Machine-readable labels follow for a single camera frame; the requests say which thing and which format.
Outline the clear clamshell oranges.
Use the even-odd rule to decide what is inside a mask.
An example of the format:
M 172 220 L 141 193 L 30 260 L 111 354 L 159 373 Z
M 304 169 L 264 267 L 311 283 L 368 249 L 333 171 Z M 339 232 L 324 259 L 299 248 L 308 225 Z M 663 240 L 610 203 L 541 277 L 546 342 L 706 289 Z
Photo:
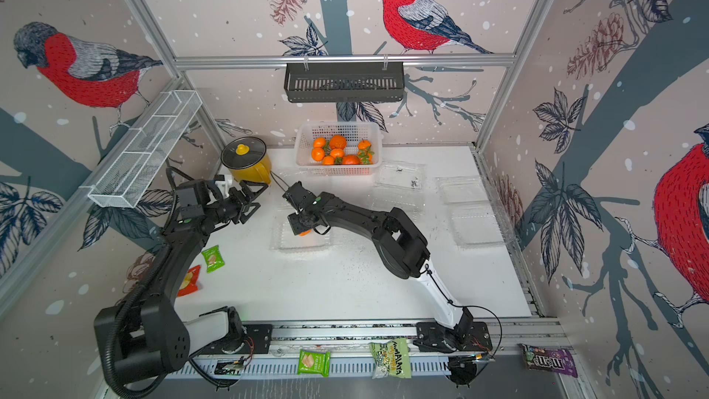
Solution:
M 330 238 L 315 233 L 312 229 L 295 234 L 289 222 L 288 216 L 291 212 L 278 210 L 273 223 L 273 236 L 271 237 L 271 249 L 284 253 L 307 253 L 324 251 L 330 247 Z

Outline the orange large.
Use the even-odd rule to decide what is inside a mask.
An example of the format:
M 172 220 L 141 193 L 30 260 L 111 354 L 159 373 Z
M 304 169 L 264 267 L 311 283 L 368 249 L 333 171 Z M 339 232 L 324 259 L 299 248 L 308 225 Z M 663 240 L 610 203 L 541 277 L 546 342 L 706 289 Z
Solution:
M 359 166 L 362 164 L 361 159 L 358 155 L 345 155 L 342 158 L 342 165 L 343 166 Z

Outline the orange medium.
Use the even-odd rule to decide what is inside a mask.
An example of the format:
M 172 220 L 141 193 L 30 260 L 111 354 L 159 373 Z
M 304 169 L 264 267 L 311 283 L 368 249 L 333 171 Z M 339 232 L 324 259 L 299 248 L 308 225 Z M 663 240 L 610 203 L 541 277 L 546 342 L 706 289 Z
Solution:
M 332 150 L 344 150 L 347 146 L 347 140 L 343 136 L 335 135 L 330 139 L 329 146 Z

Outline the clear clamshell three oranges branch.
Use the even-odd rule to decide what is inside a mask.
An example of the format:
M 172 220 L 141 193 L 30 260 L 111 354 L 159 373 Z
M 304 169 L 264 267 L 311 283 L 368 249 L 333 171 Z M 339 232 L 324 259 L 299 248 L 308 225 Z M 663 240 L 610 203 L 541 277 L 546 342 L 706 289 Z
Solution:
M 383 162 L 370 194 L 374 209 L 400 208 L 421 212 L 425 206 L 426 166 L 406 162 Z

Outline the clear clamshell four oranges branch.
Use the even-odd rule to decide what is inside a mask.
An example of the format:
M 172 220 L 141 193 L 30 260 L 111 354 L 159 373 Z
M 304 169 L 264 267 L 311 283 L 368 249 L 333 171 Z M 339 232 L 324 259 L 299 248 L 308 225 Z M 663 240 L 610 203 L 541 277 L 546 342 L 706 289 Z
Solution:
M 439 198 L 449 215 L 452 234 L 462 249 L 498 246 L 504 242 L 487 190 L 479 175 L 438 177 Z

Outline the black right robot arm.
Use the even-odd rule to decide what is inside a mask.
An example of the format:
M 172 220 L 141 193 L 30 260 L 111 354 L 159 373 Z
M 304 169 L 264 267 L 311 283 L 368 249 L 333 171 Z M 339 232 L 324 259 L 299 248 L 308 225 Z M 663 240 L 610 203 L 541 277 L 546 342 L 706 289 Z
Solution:
M 486 342 L 476 339 L 473 314 L 439 280 L 428 240 L 402 209 L 369 210 L 328 192 L 316 195 L 300 181 L 284 192 L 284 199 L 295 209 L 288 221 L 296 235 L 309 230 L 326 235 L 334 227 L 358 234 L 371 240 L 390 273 L 421 284 L 434 308 L 434 321 L 417 323 L 413 345 L 419 351 L 452 354 L 484 349 Z

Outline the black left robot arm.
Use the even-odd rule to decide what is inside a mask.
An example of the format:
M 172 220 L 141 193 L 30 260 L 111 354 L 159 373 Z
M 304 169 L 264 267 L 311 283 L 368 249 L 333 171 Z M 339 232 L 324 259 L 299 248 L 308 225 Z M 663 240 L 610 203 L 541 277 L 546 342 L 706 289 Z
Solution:
M 193 179 L 173 166 L 166 175 L 173 206 L 161 232 L 162 247 L 127 296 L 101 310 L 93 323 L 103 378 L 121 398 L 150 395 L 168 374 L 192 364 L 214 343 L 244 345 L 249 354 L 256 349 L 235 308 L 182 321 L 175 300 L 212 233 L 247 223 L 267 184 L 243 181 L 223 193 L 216 180 Z

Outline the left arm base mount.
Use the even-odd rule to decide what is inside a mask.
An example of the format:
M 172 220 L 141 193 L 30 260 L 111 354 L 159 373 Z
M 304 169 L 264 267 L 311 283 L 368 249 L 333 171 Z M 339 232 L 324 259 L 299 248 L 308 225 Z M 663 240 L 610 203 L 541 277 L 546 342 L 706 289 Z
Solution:
M 226 336 L 207 345 L 197 352 L 197 355 L 205 357 L 266 355 L 270 352 L 272 339 L 273 326 L 271 324 L 247 323 L 240 337 Z

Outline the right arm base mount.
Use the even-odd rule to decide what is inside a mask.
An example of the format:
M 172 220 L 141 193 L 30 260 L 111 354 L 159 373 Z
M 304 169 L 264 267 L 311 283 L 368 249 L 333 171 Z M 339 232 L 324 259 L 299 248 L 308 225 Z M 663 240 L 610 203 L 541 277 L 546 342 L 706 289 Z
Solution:
M 493 345 L 489 327 L 483 321 L 473 321 L 466 331 L 446 328 L 435 321 L 421 321 L 413 346 L 421 352 L 452 354 L 456 352 L 491 353 Z

